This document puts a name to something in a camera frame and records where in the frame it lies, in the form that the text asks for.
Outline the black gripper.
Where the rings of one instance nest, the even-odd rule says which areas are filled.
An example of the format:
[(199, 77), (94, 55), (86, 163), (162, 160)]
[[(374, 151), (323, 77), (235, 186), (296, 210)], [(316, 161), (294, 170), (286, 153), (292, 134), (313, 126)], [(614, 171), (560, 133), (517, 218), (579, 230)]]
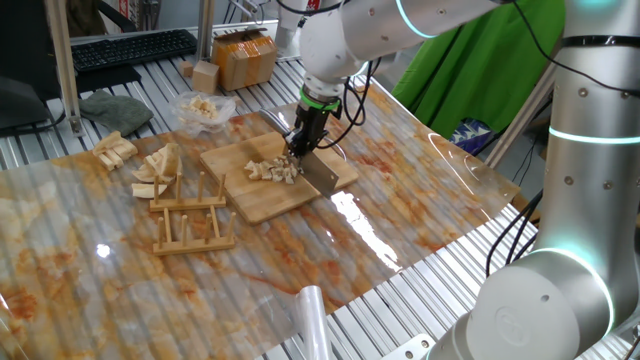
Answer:
[(283, 136), (285, 140), (284, 155), (301, 158), (305, 154), (305, 143), (315, 149), (328, 134), (325, 129), (329, 110), (318, 109), (299, 104), (296, 108), (295, 129)]

